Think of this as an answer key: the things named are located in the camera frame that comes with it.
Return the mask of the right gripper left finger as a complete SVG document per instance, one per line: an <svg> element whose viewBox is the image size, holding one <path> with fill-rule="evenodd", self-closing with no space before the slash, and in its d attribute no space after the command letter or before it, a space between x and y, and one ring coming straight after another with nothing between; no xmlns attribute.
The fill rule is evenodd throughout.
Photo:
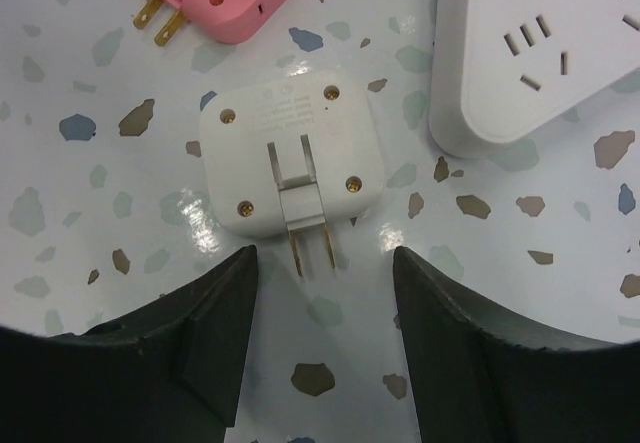
<svg viewBox="0 0 640 443"><path fill-rule="evenodd" d="M86 333L1 331L5 442L221 442L236 421L254 246Z"/></svg>

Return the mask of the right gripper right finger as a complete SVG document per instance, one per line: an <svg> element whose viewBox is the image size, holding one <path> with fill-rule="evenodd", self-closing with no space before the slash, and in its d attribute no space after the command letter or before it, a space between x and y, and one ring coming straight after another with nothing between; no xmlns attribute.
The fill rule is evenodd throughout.
<svg viewBox="0 0 640 443"><path fill-rule="evenodd" d="M393 284L424 442L635 442L639 345L516 313L398 247Z"/></svg>

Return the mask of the white plug adapter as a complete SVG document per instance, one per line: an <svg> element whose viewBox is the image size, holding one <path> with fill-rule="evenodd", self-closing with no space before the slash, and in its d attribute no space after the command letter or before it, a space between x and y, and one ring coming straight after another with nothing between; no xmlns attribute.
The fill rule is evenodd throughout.
<svg viewBox="0 0 640 443"><path fill-rule="evenodd" d="M386 176L366 91L347 73L315 71L219 94L199 119L211 208L239 237L297 236L367 214Z"/></svg>

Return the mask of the white triangular power strip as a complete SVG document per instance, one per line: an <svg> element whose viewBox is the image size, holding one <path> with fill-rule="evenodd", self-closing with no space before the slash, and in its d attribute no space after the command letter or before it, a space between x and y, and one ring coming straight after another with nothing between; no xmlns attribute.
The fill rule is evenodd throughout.
<svg viewBox="0 0 640 443"><path fill-rule="evenodd" d="M638 66L639 0L437 0L429 131L482 157Z"/></svg>

